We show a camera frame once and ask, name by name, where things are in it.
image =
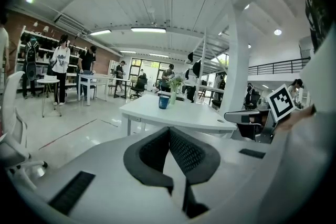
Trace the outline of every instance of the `mug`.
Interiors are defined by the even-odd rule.
[[[159,97],[159,108],[166,109],[170,102],[170,98],[168,96],[160,96]]]

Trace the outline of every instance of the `brown wall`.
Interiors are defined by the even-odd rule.
[[[38,22],[37,27],[33,26],[34,22]],[[7,30],[9,35],[9,53],[10,53],[9,55],[10,70],[7,73],[7,75],[12,74],[15,70],[15,57],[17,54],[17,45],[20,41],[23,26],[26,26],[26,30],[28,31],[34,30],[35,32],[42,32],[45,26],[49,26],[49,32],[46,33],[47,37],[52,37],[54,35],[53,36],[54,39],[59,39],[61,35],[67,34],[69,35],[70,43],[73,44],[75,40],[75,36],[72,36],[55,26],[52,26],[48,23],[42,22],[30,16],[10,11],[8,13],[8,22],[5,26],[5,29]],[[76,39],[75,45],[81,48],[85,47],[89,48],[93,44],[78,37]],[[104,50],[102,48],[97,48],[96,64],[94,65],[94,69],[97,73],[107,74],[109,61],[110,60],[119,61],[119,59],[120,59],[119,56],[114,55],[113,53]]]

